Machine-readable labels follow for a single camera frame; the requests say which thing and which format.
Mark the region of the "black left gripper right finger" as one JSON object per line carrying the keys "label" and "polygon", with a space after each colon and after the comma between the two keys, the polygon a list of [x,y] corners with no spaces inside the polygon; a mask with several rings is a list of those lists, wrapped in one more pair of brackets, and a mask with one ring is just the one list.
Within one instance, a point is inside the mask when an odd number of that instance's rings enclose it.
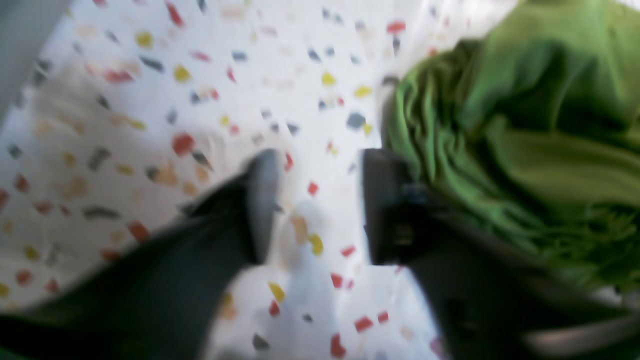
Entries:
{"label": "black left gripper right finger", "polygon": [[639,313],[563,284],[414,182],[407,162],[362,153],[371,262],[408,268],[453,360],[637,360]]}

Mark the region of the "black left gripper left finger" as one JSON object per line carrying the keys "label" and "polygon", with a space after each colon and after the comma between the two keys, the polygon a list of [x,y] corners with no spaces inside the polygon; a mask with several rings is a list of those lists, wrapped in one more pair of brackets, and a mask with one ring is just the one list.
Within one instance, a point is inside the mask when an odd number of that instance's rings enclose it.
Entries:
{"label": "black left gripper left finger", "polygon": [[3,360],[196,360],[235,276],[265,262],[275,150],[58,297],[1,316]]}

